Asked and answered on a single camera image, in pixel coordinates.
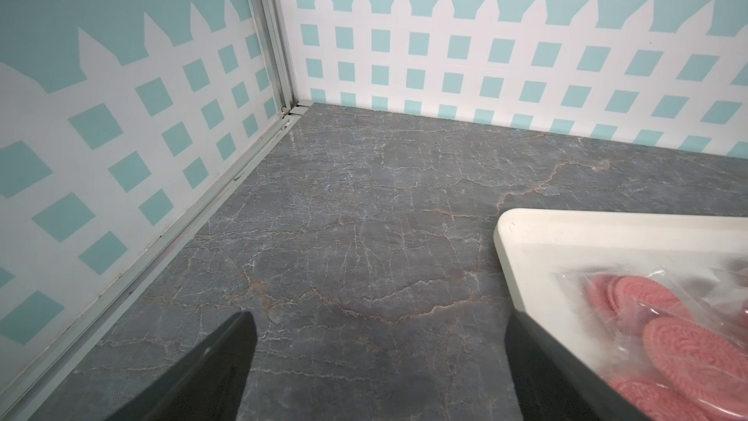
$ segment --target clear plastic wrapper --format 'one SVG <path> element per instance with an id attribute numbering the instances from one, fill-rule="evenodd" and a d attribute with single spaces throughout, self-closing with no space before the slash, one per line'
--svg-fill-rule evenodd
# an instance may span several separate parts
<path id="1" fill-rule="evenodd" d="M 744 339 L 748 336 L 748 268 L 738 272 L 712 269 L 712 272 L 719 283 L 702 300 L 719 318 L 743 329 L 731 330 Z"/>
<path id="2" fill-rule="evenodd" d="M 667 386 L 710 419 L 748 419 L 748 355 L 707 324 L 631 300 L 626 311 L 641 335 L 619 332 L 619 366 L 651 365 Z"/>
<path id="3" fill-rule="evenodd" d="M 677 276 L 602 271 L 563 279 L 615 340 L 611 365 L 597 372 L 641 412 L 655 421 L 748 421 L 748 354 Z M 721 299 L 709 302 L 724 309 L 734 301 Z"/>

